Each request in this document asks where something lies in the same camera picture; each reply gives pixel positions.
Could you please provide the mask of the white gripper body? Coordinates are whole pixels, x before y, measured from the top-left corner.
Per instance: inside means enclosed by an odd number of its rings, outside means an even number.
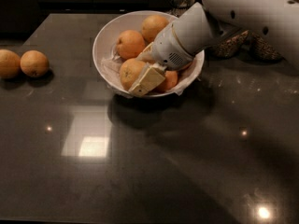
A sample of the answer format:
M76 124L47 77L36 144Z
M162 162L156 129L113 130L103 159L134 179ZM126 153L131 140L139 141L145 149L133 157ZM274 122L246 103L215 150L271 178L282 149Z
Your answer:
M168 24L152 43L151 57L168 70L180 70L191 63L194 56L182 47L177 33L175 22Z

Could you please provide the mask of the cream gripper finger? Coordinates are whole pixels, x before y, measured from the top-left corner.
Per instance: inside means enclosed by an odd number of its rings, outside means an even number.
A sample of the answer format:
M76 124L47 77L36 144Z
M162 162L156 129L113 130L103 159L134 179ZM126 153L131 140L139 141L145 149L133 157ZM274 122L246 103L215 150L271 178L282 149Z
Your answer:
M140 75L129 89L135 97L142 97L154 90L165 80L165 67L158 63L146 63Z
M155 60L151 54L153 43L149 43L136 57L139 61L145 63L155 63Z

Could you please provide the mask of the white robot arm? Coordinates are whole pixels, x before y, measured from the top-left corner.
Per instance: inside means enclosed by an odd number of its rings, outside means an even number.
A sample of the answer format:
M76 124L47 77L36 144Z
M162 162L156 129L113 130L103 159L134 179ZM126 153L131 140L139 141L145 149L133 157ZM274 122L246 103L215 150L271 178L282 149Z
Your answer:
M200 51L244 30L264 39L293 66L299 63L299 5L291 0L202 0L171 21L138 55L147 63L129 92L143 96Z

